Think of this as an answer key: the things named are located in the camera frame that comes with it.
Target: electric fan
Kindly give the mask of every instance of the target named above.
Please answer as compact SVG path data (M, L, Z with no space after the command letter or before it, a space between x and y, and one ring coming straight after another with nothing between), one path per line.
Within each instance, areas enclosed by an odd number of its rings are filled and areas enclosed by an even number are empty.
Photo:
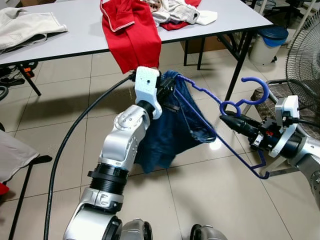
M293 40L285 66L286 79L301 107L320 111L320 12L310 17Z

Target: plastic bin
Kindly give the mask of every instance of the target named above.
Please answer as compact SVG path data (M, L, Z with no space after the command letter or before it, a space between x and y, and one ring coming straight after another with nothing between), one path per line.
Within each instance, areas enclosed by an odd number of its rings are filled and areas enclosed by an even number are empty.
M282 26L258 30L249 59L256 65L267 65L272 62L280 46L287 40L289 33Z

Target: blue jeans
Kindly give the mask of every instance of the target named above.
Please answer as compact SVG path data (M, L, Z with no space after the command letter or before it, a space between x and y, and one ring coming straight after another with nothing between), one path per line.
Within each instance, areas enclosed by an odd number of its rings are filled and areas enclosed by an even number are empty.
M161 79L163 81L166 78L175 78L177 75L178 72L167 71ZM185 81L176 79L176 89L203 117ZM177 154L216 139L185 102L176 96L175 90L162 105L161 117L151 122L144 139L139 144L135 163L140 164L145 173L152 172L156 166L168 168Z

